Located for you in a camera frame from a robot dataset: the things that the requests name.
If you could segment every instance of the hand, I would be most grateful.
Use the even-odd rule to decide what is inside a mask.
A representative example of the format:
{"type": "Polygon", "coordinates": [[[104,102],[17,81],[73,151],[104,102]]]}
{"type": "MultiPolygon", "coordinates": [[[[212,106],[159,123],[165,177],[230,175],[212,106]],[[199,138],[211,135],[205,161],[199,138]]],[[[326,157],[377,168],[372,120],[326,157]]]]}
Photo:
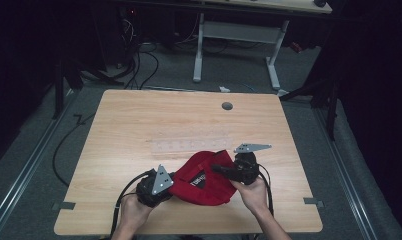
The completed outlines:
{"type": "Polygon", "coordinates": [[[261,211],[269,211],[267,207],[267,190],[263,179],[257,179],[250,185],[244,185],[240,182],[230,181],[241,194],[245,206],[254,214],[261,211]]]}
{"type": "Polygon", "coordinates": [[[147,221],[152,210],[153,208],[140,203],[136,194],[123,197],[120,223],[111,240],[132,239],[136,230],[147,221]]]}

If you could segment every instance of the red hat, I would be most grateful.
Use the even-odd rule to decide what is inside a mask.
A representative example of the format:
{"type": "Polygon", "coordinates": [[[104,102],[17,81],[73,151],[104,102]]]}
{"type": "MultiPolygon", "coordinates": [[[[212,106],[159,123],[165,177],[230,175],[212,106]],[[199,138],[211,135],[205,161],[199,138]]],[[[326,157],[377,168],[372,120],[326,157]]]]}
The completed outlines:
{"type": "Polygon", "coordinates": [[[227,151],[202,151],[194,154],[173,176],[169,192],[183,201],[217,206],[228,203],[235,193],[229,179],[211,170],[212,164],[233,167],[227,151]]]}

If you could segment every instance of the dark background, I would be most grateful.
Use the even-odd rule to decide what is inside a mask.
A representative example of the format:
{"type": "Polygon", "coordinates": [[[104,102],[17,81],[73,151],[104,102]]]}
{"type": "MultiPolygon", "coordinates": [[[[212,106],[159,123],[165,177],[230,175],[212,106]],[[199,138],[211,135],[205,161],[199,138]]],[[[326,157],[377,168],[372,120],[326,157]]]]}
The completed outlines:
{"type": "MultiPolygon", "coordinates": [[[[306,85],[328,79],[339,87],[358,146],[402,225],[402,1],[329,3],[334,16],[362,23],[337,23],[332,29],[328,22],[295,19],[284,45],[322,47],[306,85]]],[[[86,5],[0,1],[0,159],[52,86],[61,49],[73,49],[98,69],[114,56],[121,61],[105,51],[108,38],[97,30],[111,28],[97,23],[98,14],[86,5]]],[[[173,33],[186,36],[195,21],[192,13],[140,9],[138,14],[145,19],[141,29],[148,29],[141,36],[169,47],[178,38],[173,33]]],[[[311,94],[328,96],[330,90],[322,86],[311,94]]]]}

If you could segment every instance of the gray carpet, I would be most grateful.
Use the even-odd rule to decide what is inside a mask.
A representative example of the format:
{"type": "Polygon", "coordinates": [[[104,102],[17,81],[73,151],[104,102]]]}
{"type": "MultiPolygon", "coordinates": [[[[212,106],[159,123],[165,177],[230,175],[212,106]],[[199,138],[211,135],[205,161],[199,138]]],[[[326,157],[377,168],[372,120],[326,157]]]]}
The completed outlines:
{"type": "MultiPolygon", "coordinates": [[[[148,45],[144,48],[149,50],[153,46],[148,45]]],[[[224,86],[231,92],[276,93],[271,88],[263,59],[250,56],[237,57],[232,55],[232,50],[220,54],[205,54],[203,79],[201,83],[193,83],[194,51],[194,49],[172,51],[158,47],[152,54],[158,58],[159,68],[145,86],[215,92],[219,91],[219,86],[224,86]]],[[[319,51],[318,48],[299,54],[287,48],[280,51],[276,68],[282,89],[291,91],[302,86],[319,51]]],[[[156,67],[156,62],[151,56],[147,54],[140,56],[141,69],[137,77],[139,84],[151,75],[156,67]]],[[[56,236],[53,232],[58,212],[52,210],[52,205],[63,200],[67,189],[53,173],[52,158],[61,139],[76,126],[78,117],[75,114],[85,118],[94,113],[103,91],[108,88],[111,86],[85,81],[85,87],[78,93],[47,145],[42,161],[9,216],[0,233],[0,239],[99,238],[99,236],[56,236]]],[[[323,126],[318,123],[307,100],[308,97],[296,98],[283,102],[283,107],[313,195],[324,203],[324,207],[319,208],[324,228],[320,233],[291,234],[291,237],[363,239],[337,176],[326,136],[321,131],[323,126]]],[[[23,125],[19,136],[1,160],[0,204],[48,127],[54,111],[53,102],[54,95],[51,91],[45,97],[43,104],[23,125]]],[[[402,239],[402,231],[364,164],[340,106],[338,111],[340,113],[336,121],[336,144],[364,200],[372,223],[375,224],[377,235],[379,239],[402,239]]],[[[88,121],[78,127],[58,151],[56,158],[58,172],[66,181],[71,179],[90,125],[91,121],[88,121]]]]}

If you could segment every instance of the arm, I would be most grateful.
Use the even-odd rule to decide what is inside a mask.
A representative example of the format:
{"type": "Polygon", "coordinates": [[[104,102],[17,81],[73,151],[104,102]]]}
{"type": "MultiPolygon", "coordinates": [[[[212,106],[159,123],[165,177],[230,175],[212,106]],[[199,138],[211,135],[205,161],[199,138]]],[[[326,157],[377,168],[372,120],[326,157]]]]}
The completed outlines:
{"type": "Polygon", "coordinates": [[[232,185],[238,189],[242,201],[257,219],[261,230],[268,240],[291,239],[279,225],[267,207],[266,185],[263,179],[257,178],[250,185],[231,181],[232,185]]]}
{"type": "Polygon", "coordinates": [[[138,201],[136,194],[127,195],[122,199],[120,223],[114,231],[111,240],[130,240],[148,219],[153,208],[138,201]]]}

